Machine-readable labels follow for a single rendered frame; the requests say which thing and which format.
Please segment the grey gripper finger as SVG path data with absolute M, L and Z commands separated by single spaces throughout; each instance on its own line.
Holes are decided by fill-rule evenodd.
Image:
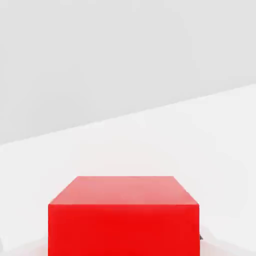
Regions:
M 217 239 L 206 226 L 200 227 L 200 256 L 218 256 Z

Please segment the small red cube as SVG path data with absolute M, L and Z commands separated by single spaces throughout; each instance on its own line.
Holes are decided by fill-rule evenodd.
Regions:
M 200 256 L 200 206 L 172 176 L 78 176 L 48 205 L 48 256 Z

